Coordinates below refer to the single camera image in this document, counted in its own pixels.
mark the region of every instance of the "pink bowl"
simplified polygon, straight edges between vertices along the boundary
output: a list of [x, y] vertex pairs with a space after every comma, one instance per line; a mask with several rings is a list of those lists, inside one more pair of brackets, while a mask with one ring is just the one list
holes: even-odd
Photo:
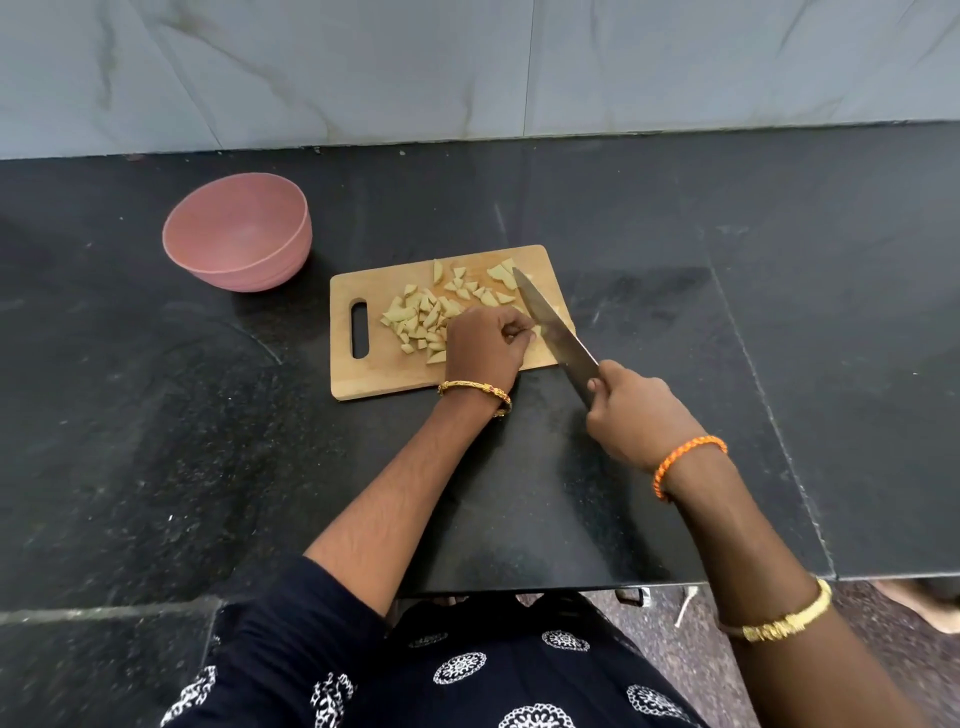
[[303, 192], [263, 172], [199, 187], [163, 225], [163, 250], [181, 268], [227, 291], [265, 291], [291, 278], [310, 253]]

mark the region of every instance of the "forearm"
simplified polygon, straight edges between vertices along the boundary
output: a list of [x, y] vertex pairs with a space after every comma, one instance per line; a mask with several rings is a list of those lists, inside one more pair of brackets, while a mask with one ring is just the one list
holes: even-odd
[[391, 463], [306, 550], [341, 584], [386, 615], [447, 480], [498, 400], [450, 392]]
[[[671, 468], [667, 491], [700, 551], [721, 621], [762, 624], [816, 598], [816, 581], [760, 513], [725, 455], [712, 448], [685, 455]], [[732, 645], [766, 726], [925, 726], [832, 608], [786, 640]]]

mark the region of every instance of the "kitchen knife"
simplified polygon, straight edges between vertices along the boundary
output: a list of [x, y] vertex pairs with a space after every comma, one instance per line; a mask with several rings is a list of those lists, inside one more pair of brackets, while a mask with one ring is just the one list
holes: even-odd
[[514, 268], [514, 278], [520, 289], [520, 297], [530, 311], [530, 316], [540, 324], [540, 335], [546, 343], [546, 348], [566, 372], [566, 377], [577, 390], [580, 399], [590, 407], [593, 404], [593, 394], [587, 388], [587, 382], [595, 376], [600, 376], [596, 359], [590, 355], [587, 347], [580, 343], [577, 335], [569, 329], [553, 306], [537, 290], [537, 286], [523, 275], [523, 271]]

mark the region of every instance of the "left hand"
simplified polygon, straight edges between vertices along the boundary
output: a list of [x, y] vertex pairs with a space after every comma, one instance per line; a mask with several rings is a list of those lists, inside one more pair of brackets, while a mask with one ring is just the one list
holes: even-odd
[[465, 379], [509, 392], [536, 334], [533, 319], [511, 305], [477, 305], [446, 326], [446, 379]]

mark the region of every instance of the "wooden cutting board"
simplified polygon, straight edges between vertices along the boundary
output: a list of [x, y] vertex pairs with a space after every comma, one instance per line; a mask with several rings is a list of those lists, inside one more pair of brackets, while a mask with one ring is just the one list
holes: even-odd
[[[542, 245], [440, 258], [444, 265], [444, 278], [436, 285], [433, 284], [433, 260], [343, 273], [330, 279], [330, 392], [333, 396], [338, 400], [357, 400], [436, 386], [444, 381], [444, 364], [427, 365], [426, 352], [423, 351], [403, 353], [400, 340], [391, 329], [380, 323], [380, 317], [390, 307], [394, 296], [403, 295], [403, 286], [407, 283], [429, 288], [434, 295], [447, 296], [463, 307], [482, 305], [472, 296], [469, 301], [464, 301], [444, 290], [444, 284], [453, 280], [451, 268], [461, 266], [467, 268], [465, 280], [476, 280], [480, 285], [492, 285], [495, 290], [510, 293], [516, 296], [514, 303], [526, 310], [519, 291], [507, 291], [501, 282], [487, 275], [488, 268], [509, 257], [557, 308], [566, 324], [573, 328], [564, 295], [560, 292], [553, 266], [550, 265], [550, 257]], [[370, 352], [362, 359], [355, 359], [350, 342], [350, 310], [359, 302], [367, 304]], [[553, 354], [538, 338], [527, 350], [522, 369], [548, 367], [556, 363]]]

